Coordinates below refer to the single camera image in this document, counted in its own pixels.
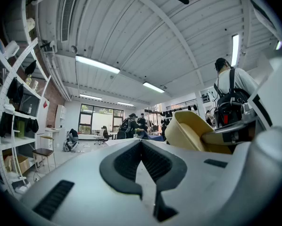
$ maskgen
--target bottle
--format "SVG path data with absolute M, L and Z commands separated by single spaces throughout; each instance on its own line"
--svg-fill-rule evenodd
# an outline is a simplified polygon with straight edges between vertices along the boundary
M 27 78 L 26 78 L 26 80 L 25 80 L 26 84 L 27 84 L 27 85 L 30 85 L 30 84 L 31 84 L 31 81 L 32 81 L 31 75 L 28 75 Z
M 32 110 L 32 104 L 30 104 L 30 107 L 28 109 L 28 114 L 31 114 L 31 110 Z

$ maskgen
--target stool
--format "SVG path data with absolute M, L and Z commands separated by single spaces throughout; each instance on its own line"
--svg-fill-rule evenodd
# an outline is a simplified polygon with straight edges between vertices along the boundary
M 49 139 L 49 140 L 52 140 L 53 141 L 53 150 L 49 150 L 49 149 L 46 149 L 46 148 L 38 148 L 38 149 L 35 149 L 33 150 L 33 159 L 34 159 L 34 163 L 35 163 L 35 168 L 36 168 L 36 171 L 37 170 L 37 165 L 36 165 L 36 159 L 37 159 L 37 155 L 41 156 L 41 160 L 43 160 L 43 156 L 45 156 L 47 158 L 47 162 L 48 162 L 48 167 L 49 167 L 49 172 L 50 172 L 50 165 L 49 165 L 49 159 L 48 157 L 53 154 L 53 157 L 54 157 L 54 164 L 55 164 L 55 168 L 56 168 L 56 162 L 55 162 L 55 154 L 54 154 L 54 139 L 52 137 L 49 137 L 49 136 L 40 136 L 42 138 L 45 138 L 45 139 Z

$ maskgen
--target fluorescent ceiling light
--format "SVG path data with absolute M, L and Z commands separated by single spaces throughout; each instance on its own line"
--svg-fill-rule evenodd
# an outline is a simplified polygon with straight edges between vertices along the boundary
M 144 82 L 143 85 L 145 85 L 146 87 L 151 88 L 151 89 L 153 89 L 153 90 L 155 90 L 157 92 L 160 92 L 160 93 L 164 93 L 165 92 L 164 90 L 162 90 L 162 89 L 160 89 L 160 88 L 158 88 L 156 86 L 153 86 L 152 84 L 149 84 L 148 82 Z
M 95 99 L 95 100 L 102 100 L 102 98 L 99 98 L 99 97 L 95 97 L 95 96 L 88 96 L 88 95 L 83 95 L 83 94 L 80 94 L 81 97 L 87 97 L 87 98 L 90 98 L 90 99 Z
M 132 104 L 123 103 L 123 102 L 117 102 L 117 104 L 119 104 L 119 105 L 128 105 L 128 106 L 133 106 Z
M 99 61 L 96 61 L 96 60 L 93 60 L 93 59 L 90 59 L 90 58 L 87 58 L 87 57 L 76 55 L 75 59 L 76 59 L 77 62 L 84 63 L 84 64 L 87 64 L 87 65 L 92 65 L 92 66 L 95 66 L 97 68 L 110 71 L 112 73 L 119 73 L 120 72 L 119 69 L 117 69 L 113 66 L 106 65 L 102 62 L 99 62 Z
M 279 50 L 282 47 L 282 42 L 278 41 L 276 45 L 276 50 Z
M 240 36 L 238 34 L 232 36 L 232 61 L 231 66 L 235 66 L 237 62 L 237 55 L 239 53 Z

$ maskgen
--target white floor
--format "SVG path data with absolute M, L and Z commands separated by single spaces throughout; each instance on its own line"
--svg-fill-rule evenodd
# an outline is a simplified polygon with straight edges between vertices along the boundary
M 117 140 L 109 140 L 109 145 L 107 145 L 105 142 L 101 145 L 98 145 L 98 143 L 94 144 L 95 141 L 79 141 L 78 146 L 74 149 L 75 153 L 64 152 L 62 150 L 62 147 L 54 148 L 56 167 L 60 166 L 61 164 L 65 163 L 73 157 L 79 156 L 83 153 L 95 151 L 102 147 L 112 146 L 116 142 Z M 51 171 L 55 168 L 53 156 L 50 156 L 49 158 L 49 167 Z M 32 166 L 28 171 L 23 174 L 23 176 L 27 177 L 27 180 L 31 183 L 31 185 L 33 185 L 35 183 L 36 178 L 40 179 L 49 173 L 49 167 L 47 164 L 47 159 L 44 158 L 43 163 L 41 163 L 41 166 L 38 168 L 38 172 L 36 172 L 35 166 Z M 150 214 L 152 214 L 156 196 L 156 184 L 151 179 L 142 162 L 139 164 L 137 169 L 136 183 L 142 186 L 142 202 L 144 203 L 145 207 L 149 210 Z

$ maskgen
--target white ceiling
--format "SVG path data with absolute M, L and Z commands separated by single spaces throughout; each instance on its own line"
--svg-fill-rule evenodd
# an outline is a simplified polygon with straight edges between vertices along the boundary
M 144 108 L 204 89 L 216 79 L 214 62 L 231 61 L 234 34 L 239 34 L 238 67 L 256 67 L 260 51 L 276 43 L 256 19 L 248 0 L 75 0 L 69 39 L 60 42 L 65 0 L 39 5 L 42 39 L 58 42 L 55 56 L 69 95 L 100 96 Z M 78 54 L 115 66 L 119 75 L 77 63 L 62 55 Z M 167 87 L 160 94 L 142 85 Z

